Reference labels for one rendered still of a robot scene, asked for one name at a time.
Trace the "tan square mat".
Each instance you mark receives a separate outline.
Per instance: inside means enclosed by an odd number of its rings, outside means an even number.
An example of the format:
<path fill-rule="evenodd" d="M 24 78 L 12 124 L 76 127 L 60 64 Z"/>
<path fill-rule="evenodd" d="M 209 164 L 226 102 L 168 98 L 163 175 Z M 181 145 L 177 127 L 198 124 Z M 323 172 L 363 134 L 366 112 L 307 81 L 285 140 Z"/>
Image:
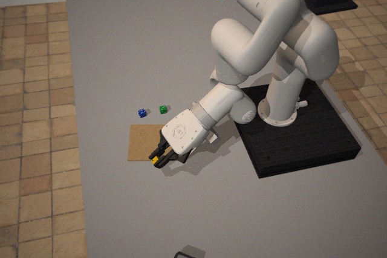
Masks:
<path fill-rule="evenodd" d="M 165 124 L 131 124 L 128 161 L 151 161 L 149 156 L 160 143 L 159 131 Z"/>

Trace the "blue die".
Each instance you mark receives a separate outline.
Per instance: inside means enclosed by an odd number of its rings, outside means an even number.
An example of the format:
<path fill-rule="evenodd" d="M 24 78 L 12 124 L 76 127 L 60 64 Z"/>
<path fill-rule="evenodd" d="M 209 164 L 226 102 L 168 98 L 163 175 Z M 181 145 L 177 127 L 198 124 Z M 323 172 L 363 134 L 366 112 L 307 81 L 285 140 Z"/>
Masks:
<path fill-rule="evenodd" d="M 146 116 L 146 111 L 144 109 L 141 109 L 138 111 L 138 114 L 139 114 L 140 118 L 143 118 Z"/>

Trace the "green die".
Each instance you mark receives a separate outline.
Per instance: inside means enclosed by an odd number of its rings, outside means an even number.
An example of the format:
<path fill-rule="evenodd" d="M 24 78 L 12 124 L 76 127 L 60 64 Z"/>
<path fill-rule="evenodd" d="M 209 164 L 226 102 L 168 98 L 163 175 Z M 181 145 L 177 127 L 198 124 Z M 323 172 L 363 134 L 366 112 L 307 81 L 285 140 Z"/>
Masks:
<path fill-rule="evenodd" d="M 167 109 L 166 109 L 166 106 L 165 106 L 165 105 L 164 105 L 164 106 L 160 106 L 160 113 L 161 113 L 161 114 L 167 113 Z"/>

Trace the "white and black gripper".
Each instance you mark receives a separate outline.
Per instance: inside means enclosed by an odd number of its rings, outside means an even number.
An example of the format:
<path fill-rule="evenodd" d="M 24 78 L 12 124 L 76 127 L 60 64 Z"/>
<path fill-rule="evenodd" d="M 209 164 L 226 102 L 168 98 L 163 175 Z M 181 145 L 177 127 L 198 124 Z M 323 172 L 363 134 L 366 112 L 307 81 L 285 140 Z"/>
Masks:
<path fill-rule="evenodd" d="M 164 167 L 170 160 L 179 161 L 184 164 L 187 158 L 207 138 L 210 133 L 209 131 L 210 129 L 205 127 L 190 109 L 186 109 L 159 131 L 160 143 L 151 153 L 149 159 L 152 160 L 155 156 L 162 156 L 154 163 L 154 167 L 159 169 Z M 164 156 L 164 150 L 169 146 L 171 146 L 172 150 Z"/>

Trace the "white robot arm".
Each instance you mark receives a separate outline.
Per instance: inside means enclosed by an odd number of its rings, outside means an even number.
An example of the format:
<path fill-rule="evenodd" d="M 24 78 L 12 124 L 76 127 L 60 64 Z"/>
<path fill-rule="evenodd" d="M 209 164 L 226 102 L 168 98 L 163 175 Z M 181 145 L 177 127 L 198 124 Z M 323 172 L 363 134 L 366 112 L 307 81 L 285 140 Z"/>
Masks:
<path fill-rule="evenodd" d="M 231 18 L 213 26 L 211 44 L 216 69 L 209 79 L 211 91 L 192 103 L 191 111 L 210 129 L 207 139 L 213 145 L 221 140 L 213 127 L 227 113 L 239 124 L 254 119 L 256 105 L 238 85 L 262 70 L 275 51 L 266 100 L 258 105 L 259 116 L 273 126 L 292 124 L 297 109 L 307 106 L 306 100 L 297 102 L 306 77 L 324 81 L 339 64 L 336 32 L 307 8 L 305 0 L 237 2 L 261 24 L 255 34 Z"/>

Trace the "yellow die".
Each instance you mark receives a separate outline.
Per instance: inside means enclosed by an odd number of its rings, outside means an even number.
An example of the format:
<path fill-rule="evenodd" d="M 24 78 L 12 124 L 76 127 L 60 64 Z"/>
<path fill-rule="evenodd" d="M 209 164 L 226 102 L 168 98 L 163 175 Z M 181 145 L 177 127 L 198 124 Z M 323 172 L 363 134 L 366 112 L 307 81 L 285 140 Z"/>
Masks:
<path fill-rule="evenodd" d="M 160 159 L 160 157 L 155 156 L 151 161 L 152 161 L 152 163 L 154 164 L 158 159 Z"/>

